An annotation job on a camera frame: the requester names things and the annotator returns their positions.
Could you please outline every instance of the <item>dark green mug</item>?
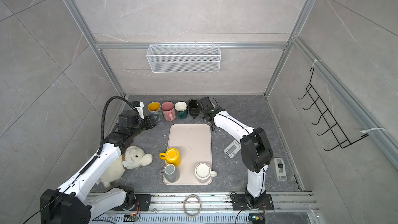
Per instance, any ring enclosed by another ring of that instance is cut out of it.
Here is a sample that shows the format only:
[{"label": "dark green mug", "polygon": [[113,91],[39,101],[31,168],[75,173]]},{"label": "dark green mug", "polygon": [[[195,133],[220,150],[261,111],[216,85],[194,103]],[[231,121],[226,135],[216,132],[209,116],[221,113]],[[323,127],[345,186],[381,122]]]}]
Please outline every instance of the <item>dark green mug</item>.
[{"label": "dark green mug", "polygon": [[188,109],[186,102],[183,101],[177,102],[174,105],[174,108],[176,109],[178,119],[185,119],[188,116]]}]

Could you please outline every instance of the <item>plush dog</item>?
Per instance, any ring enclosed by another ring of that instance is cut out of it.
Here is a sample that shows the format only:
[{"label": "plush dog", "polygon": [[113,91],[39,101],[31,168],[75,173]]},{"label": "plush dog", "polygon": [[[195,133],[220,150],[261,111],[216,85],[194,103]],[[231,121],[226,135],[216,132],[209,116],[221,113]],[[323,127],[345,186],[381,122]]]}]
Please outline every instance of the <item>plush dog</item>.
[{"label": "plush dog", "polygon": [[129,146],[125,155],[120,156],[114,161],[100,177],[104,187],[109,188],[111,182],[121,178],[125,170],[140,166],[147,166],[152,162],[152,155],[136,146]]}]

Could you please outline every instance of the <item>pink mug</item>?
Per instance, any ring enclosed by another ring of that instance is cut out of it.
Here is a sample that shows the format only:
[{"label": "pink mug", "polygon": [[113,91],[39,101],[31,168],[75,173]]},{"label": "pink mug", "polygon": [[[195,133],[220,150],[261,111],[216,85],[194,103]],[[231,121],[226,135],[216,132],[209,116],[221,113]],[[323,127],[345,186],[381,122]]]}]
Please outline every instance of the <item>pink mug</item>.
[{"label": "pink mug", "polygon": [[163,116],[167,121],[172,121],[176,118],[176,110],[174,104],[170,101],[166,101],[162,104]]}]

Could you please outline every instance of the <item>yellow mug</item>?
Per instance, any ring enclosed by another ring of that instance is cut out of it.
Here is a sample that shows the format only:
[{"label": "yellow mug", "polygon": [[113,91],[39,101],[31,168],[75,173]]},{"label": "yellow mug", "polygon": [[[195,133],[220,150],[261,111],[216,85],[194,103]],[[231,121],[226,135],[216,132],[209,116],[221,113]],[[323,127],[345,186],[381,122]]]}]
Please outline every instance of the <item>yellow mug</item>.
[{"label": "yellow mug", "polygon": [[172,163],[175,166],[181,164],[180,152],[176,148],[170,148],[165,153],[159,155],[160,159],[166,160],[167,163]]}]

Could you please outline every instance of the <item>black mug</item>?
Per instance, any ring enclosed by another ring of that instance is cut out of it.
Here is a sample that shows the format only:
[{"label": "black mug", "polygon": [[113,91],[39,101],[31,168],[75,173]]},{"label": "black mug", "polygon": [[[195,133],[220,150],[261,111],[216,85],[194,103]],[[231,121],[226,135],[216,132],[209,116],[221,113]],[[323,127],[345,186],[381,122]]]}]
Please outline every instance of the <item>black mug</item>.
[{"label": "black mug", "polygon": [[192,118],[196,118],[199,115],[200,109],[197,100],[190,100],[188,102],[188,112]]}]

